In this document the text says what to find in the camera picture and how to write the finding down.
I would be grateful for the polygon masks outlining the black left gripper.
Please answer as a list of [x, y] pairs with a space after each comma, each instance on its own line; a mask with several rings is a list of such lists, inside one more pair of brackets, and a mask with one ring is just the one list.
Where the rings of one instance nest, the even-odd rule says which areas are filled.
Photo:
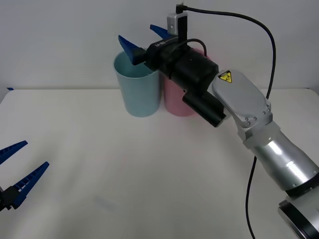
[[[11, 156], [28, 144], [26, 140], [8, 146], [0, 150], [0, 164], [4, 163]], [[44, 162], [26, 177], [15, 183], [13, 186], [3, 190], [0, 187], [0, 211], [4, 208], [10, 210], [17, 209], [26, 199], [28, 193], [32, 190], [46, 169], [49, 167], [48, 162]]]

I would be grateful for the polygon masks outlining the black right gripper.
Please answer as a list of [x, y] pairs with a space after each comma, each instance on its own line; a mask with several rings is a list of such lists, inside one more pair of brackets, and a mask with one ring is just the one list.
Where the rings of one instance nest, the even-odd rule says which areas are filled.
[[188, 77], [191, 74], [189, 53], [190, 47], [187, 43], [179, 43], [177, 37], [171, 37], [168, 31], [159, 26], [150, 25], [150, 30], [155, 32], [163, 40], [155, 42], [147, 50], [138, 47], [118, 36], [118, 41], [133, 65], [144, 63], [150, 70], [159, 70], [169, 78]]

